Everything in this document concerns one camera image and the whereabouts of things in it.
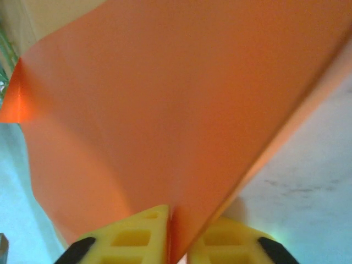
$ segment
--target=green plant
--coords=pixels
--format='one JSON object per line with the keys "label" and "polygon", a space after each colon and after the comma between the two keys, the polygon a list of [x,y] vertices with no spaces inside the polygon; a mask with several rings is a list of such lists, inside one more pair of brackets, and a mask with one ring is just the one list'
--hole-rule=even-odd
{"label": "green plant", "polygon": [[[5,61],[9,69],[11,70],[11,72],[13,72],[13,70],[15,69],[15,65],[18,61],[18,57],[6,36],[6,32],[4,28],[1,25],[0,25],[0,52],[3,54],[3,57],[5,58]],[[0,67],[0,107],[4,100],[8,84],[9,84],[9,78],[5,70],[1,66]]]}

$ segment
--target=orange paper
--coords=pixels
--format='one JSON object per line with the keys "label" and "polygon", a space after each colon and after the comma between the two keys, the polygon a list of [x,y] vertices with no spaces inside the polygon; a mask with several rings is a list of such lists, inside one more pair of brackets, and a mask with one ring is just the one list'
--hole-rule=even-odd
{"label": "orange paper", "polygon": [[170,204],[175,264],[351,25],[349,0],[110,0],[22,56],[0,120],[21,123],[34,194],[68,243]]}

